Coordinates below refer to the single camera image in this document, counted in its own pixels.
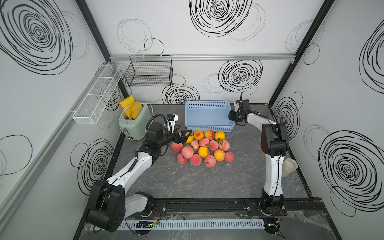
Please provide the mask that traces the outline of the dark pink peach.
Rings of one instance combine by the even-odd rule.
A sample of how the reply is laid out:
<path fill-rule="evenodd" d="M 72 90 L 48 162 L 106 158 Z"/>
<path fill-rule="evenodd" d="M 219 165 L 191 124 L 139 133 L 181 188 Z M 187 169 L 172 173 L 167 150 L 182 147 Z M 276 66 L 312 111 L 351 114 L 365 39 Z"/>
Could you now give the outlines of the dark pink peach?
<path fill-rule="evenodd" d="M 187 158 L 184 157 L 183 154 L 178 154 L 177 155 L 177 162 L 180 164 L 180 165 L 184 165 L 186 162 L 187 162 Z"/>

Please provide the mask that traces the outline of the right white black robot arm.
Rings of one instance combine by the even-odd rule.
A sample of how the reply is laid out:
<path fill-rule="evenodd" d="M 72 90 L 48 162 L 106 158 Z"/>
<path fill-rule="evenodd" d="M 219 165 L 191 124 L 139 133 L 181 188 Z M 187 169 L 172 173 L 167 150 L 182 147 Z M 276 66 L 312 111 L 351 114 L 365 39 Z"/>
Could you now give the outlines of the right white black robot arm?
<path fill-rule="evenodd" d="M 249 100 L 237 100 L 229 113 L 229 120 L 251 124 L 262 133 L 261 149 L 266 157 L 266 181 L 262 190 L 260 210 L 271 216 L 282 208 L 283 162 L 289 150 L 289 138 L 284 123 L 277 123 L 251 109 Z"/>

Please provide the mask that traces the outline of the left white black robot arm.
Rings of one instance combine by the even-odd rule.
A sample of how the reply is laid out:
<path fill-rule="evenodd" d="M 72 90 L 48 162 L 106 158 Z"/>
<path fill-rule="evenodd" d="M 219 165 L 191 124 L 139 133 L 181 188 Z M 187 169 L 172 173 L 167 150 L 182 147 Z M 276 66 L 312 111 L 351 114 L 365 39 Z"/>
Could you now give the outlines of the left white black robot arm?
<path fill-rule="evenodd" d="M 157 114 L 150 118 L 145 126 L 145 138 L 141 147 L 135 151 L 134 158 L 120 171 L 107 180 L 96 181 L 89 195 L 83 218 L 101 230 L 114 232 L 123 220 L 135 214 L 151 215 L 153 197 L 137 192 L 127 197 L 126 194 L 139 176 L 149 169 L 162 156 L 162 147 L 174 142 L 187 142 L 192 130 L 178 131 L 177 115 Z"/>

